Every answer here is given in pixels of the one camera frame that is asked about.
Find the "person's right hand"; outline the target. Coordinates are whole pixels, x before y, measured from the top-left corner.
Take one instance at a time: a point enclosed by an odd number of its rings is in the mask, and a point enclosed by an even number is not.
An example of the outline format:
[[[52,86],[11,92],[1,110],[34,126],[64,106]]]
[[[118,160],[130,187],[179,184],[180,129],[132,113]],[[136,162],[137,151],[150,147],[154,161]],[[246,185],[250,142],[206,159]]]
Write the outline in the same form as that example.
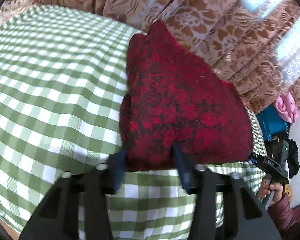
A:
[[[267,195],[274,193],[270,206],[279,202],[283,195],[283,186],[280,183],[268,184],[266,177],[262,179],[260,188],[258,189],[258,198],[264,199]]]

